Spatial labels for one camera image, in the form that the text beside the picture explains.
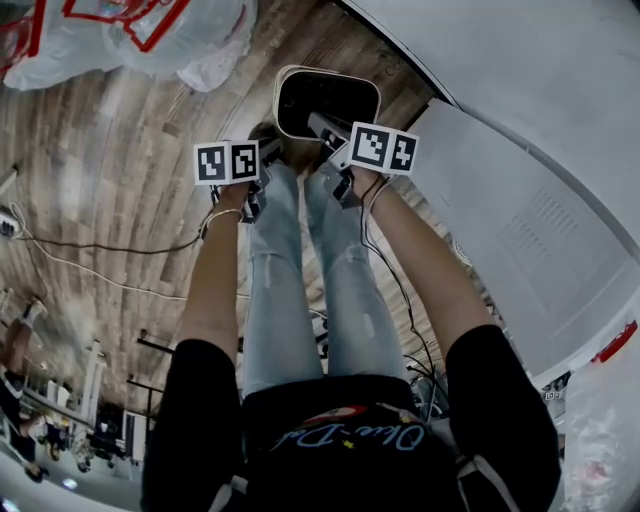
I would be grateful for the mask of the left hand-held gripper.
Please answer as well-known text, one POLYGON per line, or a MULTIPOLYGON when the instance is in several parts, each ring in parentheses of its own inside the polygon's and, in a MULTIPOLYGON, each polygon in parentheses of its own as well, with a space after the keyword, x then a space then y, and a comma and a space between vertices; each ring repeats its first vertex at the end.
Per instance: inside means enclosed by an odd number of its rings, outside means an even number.
POLYGON ((267 203, 265 188, 269 177, 265 168, 281 158, 283 149, 280 138, 196 144, 193 147, 195 185, 208 187, 216 206, 222 187, 248 183, 248 194, 241 208, 242 222, 253 224, 267 203))

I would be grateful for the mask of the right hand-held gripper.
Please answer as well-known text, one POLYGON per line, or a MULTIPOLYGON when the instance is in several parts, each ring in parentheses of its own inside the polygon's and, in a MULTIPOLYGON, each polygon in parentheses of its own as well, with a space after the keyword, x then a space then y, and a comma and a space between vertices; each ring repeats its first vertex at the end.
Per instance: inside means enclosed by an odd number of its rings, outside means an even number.
POLYGON ((408 132, 363 122, 347 122, 312 112, 307 126, 329 155, 325 163, 325 188, 341 207, 355 207, 352 166, 381 174, 411 176, 420 137, 408 132))

